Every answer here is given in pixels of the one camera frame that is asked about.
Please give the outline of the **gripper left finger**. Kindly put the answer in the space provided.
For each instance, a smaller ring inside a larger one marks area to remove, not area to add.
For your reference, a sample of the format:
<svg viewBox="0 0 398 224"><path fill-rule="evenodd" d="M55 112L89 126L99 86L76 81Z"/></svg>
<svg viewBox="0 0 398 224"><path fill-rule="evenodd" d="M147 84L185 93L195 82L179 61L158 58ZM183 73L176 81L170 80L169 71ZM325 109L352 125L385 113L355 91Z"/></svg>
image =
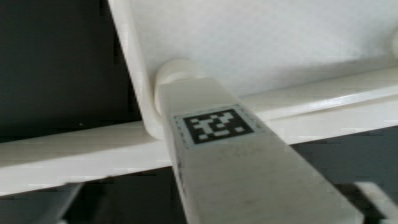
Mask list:
<svg viewBox="0 0 398 224"><path fill-rule="evenodd" d="M83 184L69 183L28 193L25 224L60 224Z"/></svg>

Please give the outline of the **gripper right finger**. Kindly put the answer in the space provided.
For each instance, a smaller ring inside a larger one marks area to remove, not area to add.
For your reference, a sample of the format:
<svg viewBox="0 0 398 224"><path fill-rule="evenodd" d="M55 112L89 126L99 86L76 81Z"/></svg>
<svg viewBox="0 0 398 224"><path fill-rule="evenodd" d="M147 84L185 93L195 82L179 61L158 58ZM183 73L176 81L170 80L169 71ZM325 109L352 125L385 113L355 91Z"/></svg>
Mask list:
<svg viewBox="0 0 398 224"><path fill-rule="evenodd" d="M398 203L373 182L336 184L355 214L337 224L398 224Z"/></svg>

